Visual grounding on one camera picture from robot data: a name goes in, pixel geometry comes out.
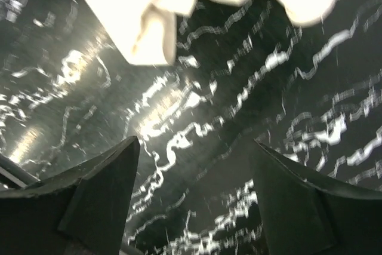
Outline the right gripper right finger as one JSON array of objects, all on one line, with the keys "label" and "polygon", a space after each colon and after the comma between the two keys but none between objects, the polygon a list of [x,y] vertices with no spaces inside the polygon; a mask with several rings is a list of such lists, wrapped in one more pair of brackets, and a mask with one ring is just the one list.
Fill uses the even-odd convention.
[{"label": "right gripper right finger", "polygon": [[381,254],[381,192],[257,143],[253,180],[270,254]]}]

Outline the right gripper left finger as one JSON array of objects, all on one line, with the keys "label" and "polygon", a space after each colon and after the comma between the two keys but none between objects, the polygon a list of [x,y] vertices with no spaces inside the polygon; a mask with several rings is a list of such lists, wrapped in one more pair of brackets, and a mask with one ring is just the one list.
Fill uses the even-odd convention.
[{"label": "right gripper left finger", "polygon": [[139,154],[132,136],[43,180],[1,158],[1,253],[118,254]]}]

